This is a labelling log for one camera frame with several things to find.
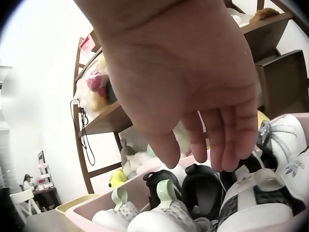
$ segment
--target brown plush toy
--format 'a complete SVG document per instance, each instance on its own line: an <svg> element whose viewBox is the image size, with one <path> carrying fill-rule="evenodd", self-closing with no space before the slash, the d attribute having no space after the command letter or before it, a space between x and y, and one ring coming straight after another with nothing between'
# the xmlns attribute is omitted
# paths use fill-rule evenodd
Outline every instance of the brown plush toy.
<svg viewBox="0 0 309 232"><path fill-rule="evenodd" d="M127 146L127 140L121 139L120 140L120 144L122 146L122 149L121 149L121 152L120 152L120 155L121 155L121 166L124 166L125 163L128 161L127 160L127 156L132 156L136 152L135 152L135 150L133 150L132 147Z"/></svg>
<svg viewBox="0 0 309 232"><path fill-rule="evenodd" d="M262 10L258 10L255 15L249 20L249 23L256 22L258 20L267 19L269 17L278 15L279 12L273 8L264 8Z"/></svg>

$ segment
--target plastic bag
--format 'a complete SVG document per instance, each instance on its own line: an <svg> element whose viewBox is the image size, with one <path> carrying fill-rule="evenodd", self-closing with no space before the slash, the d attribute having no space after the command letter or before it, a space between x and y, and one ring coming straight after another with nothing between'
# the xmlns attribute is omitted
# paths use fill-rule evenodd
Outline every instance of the plastic bag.
<svg viewBox="0 0 309 232"><path fill-rule="evenodd" d="M232 8L228 8L227 10L239 27L248 25L249 20L253 17L253 15L242 14Z"/></svg>
<svg viewBox="0 0 309 232"><path fill-rule="evenodd" d="M77 81L72 103L80 103L89 117L96 118L109 105L106 91L108 80L105 59L100 54Z"/></svg>

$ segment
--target black cord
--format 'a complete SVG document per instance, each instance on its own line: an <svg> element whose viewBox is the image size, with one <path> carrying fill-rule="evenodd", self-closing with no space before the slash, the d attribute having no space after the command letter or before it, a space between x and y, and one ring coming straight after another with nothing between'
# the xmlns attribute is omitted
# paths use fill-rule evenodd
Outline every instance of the black cord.
<svg viewBox="0 0 309 232"><path fill-rule="evenodd" d="M88 161L89 161L90 165L91 165L91 166L94 166L94 165L95 165L95 156L94 156L94 154L93 154L93 152L92 152L92 150L91 150L91 147L90 147L90 145L89 145L87 133L86 133L86 130L85 130L85 126L88 125L89 120L88 120L88 118L87 118L87 116L86 116L85 109L84 109L83 112L82 112L82 110L81 110L81 106L80 106L80 101L79 101L79 99L77 99L77 100L78 100L78 104L79 104L80 113L81 113L81 115L82 115L82 130L81 130L81 132L82 132L82 140L81 140L81 144L82 144L82 147L86 150L87 158L88 158ZM75 132L76 132L76 134L78 135L78 130L76 129L76 125L75 125L74 118L73 118L73 113L72 113L72 101L70 102L71 116L72 116L72 120L73 120L73 123L74 123ZM88 155L88 151L87 151L87 146L86 146L85 137L86 137L86 140L87 140L88 148L89 148L89 150L90 150L90 152L91 152L91 154L92 154L92 157L93 157L93 164L91 163L91 161L90 161L90 159L89 159L89 155Z"/></svg>

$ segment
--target pink bin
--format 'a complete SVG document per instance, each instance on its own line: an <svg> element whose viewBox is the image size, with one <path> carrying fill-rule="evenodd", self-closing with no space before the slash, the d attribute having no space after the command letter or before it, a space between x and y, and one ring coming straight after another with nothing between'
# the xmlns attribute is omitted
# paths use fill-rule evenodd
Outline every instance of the pink bin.
<svg viewBox="0 0 309 232"><path fill-rule="evenodd" d="M309 114L308 113L297 113L293 114L298 118L300 123L302 124L306 140L308 143L308 127L309 127ZM195 163L195 159L193 156L188 156L186 158L183 158L179 161L179 164L183 167L190 166L191 164ZM149 190L148 187L145 184L145 181L143 180L143 176L147 174L148 172L157 171L159 169L158 167L151 168L144 173L135 176L134 178L126 181L121 186L124 187L128 192L128 200L133 202L135 206L141 210L141 211L147 211L149 210ZM84 230L85 232L115 232L109 229L106 229L96 223L93 223L92 217L94 214L100 210L107 210L110 208L114 208L114 203L111 200L112 190L101 194L97 198L87 200L83 203L80 203L76 206L73 206L72 208L68 209L65 212L65 215L79 228ZM296 217L294 217L292 220L276 225L272 228L264 228L259 230L251 230L250 232L257 232L257 231L291 231L291 228L299 223L299 220L304 218L306 212L303 212Z"/></svg>

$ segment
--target red tag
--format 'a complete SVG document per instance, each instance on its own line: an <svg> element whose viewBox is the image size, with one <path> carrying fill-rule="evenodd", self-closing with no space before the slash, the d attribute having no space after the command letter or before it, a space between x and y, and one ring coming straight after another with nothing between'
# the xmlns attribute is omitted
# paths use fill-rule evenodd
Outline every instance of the red tag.
<svg viewBox="0 0 309 232"><path fill-rule="evenodd" d="M82 50L83 56L89 54L89 52L91 52L91 50L95 47L95 43L91 35L88 35L86 39L84 39L82 43L79 45L79 47Z"/></svg>

